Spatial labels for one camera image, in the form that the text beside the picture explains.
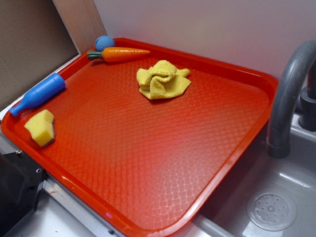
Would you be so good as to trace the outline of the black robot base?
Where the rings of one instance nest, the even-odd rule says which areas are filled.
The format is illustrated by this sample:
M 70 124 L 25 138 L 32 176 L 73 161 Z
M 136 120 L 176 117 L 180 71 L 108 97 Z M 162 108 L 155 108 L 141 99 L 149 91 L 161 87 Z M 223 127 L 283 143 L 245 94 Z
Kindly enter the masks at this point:
M 27 154 L 0 156 L 0 235 L 6 237 L 37 209 L 44 169 Z

